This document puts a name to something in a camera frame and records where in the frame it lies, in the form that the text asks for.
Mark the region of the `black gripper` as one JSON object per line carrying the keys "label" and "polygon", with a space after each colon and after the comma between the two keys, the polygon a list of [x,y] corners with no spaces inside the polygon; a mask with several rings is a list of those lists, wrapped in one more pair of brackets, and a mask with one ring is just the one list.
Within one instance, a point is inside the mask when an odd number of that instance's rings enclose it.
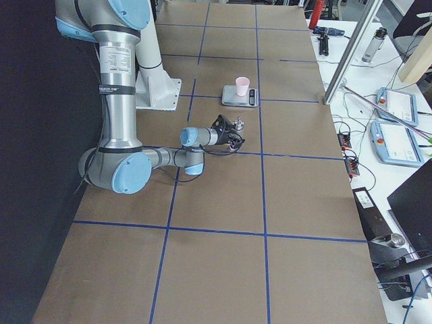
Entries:
{"label": "black gripper", "polygon": [[233,130],[225,130],[218,132],[217,144],[229,144],[232,145],[236,141],[236,132]]}

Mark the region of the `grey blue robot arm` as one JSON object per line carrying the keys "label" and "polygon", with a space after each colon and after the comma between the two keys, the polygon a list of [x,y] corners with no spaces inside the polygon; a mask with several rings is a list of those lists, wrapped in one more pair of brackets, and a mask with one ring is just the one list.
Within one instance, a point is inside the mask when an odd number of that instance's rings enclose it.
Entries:
{"label": "grey blue robot arm", "polygon": [[137,137],[138,109],[174,110],[181,80],[164,70],[150,1],[57,1],[57,29],[99,47],[103,129],[79,162],[82,179],[119,194],[144,188],[154,169],[182,168],[199,176],[214,145],[238,150],[238,124],[220,115],[208,128],[185,128],[180,148],[145,149]]}

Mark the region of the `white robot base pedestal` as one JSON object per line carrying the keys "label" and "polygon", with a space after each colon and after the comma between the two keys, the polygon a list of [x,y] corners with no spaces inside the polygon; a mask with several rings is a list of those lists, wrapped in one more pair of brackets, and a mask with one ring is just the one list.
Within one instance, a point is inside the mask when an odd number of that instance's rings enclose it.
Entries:
{"label": "white robot base pedestal", "polygon": [[136,79],[136,108],[176,110],[182,81],[171,78],[164,70],[153,18],[140,33],[136,60],[139,69]]}

